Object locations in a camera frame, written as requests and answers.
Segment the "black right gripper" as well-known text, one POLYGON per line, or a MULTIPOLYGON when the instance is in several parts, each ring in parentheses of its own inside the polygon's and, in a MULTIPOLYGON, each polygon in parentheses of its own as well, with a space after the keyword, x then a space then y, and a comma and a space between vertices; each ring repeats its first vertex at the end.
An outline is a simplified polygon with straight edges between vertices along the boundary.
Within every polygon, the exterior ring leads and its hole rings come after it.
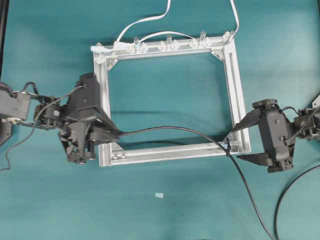
POLYGON ((265 99, 252 104, 250 111, 237 123, 231 132, 237 132, 258 124, 264 153, 237 155, 238 159, 267 166, 269 173, 282 172, 293 168, 292 150, 285 140, 291 136, 289 123, 277 100, 265 99))

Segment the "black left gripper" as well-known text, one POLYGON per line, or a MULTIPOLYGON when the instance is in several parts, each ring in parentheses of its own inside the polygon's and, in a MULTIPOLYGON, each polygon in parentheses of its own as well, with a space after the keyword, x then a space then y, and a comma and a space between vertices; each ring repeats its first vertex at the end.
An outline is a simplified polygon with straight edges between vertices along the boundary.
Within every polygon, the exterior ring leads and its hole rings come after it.
POLYGON ((122 136, 107 114, 96 113, 94 126, 106 131, 91 132, 88 137, 92 125, 67 118, 66 107, 66 105, 60 106, 58 103, 53 105, 49 105, 48 102, 41 103, 35 108, 34 120, 37 127, 59 129, 58 137, 68 162, 83 165, 87 161, 95 160, 94 144, 117 142, 122 136))

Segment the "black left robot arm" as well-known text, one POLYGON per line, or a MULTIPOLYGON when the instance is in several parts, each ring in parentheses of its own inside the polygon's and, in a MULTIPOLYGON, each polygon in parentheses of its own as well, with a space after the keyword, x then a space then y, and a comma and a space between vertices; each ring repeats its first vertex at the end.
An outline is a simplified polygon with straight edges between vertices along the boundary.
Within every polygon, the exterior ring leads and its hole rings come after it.
POLYGON ((95 146, 116 142, 123 134, 102 109, 100 85, 95 78, 79 80, 62 97, 40 95, 36 88, 13 91, 0 85, 0 143, 13 134, 13 126, 58 129, 67 160, 85 164, 96 157, 95 146))

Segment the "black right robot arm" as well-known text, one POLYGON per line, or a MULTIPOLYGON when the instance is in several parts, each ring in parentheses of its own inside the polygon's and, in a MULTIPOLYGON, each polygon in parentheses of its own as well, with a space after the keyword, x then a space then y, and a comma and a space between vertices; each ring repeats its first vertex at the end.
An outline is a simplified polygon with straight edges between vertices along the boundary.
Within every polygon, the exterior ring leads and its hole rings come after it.
POLYGON ((257 125, 264 152, 239 155, 238 158, 259 166, 269 173, 291 170, 296 138, 308 141, 320 139, 320 108, 304 108, 291 122, 276 99, 264 99, 252 104, 253 110, 232 129, 237 132, 257 125))

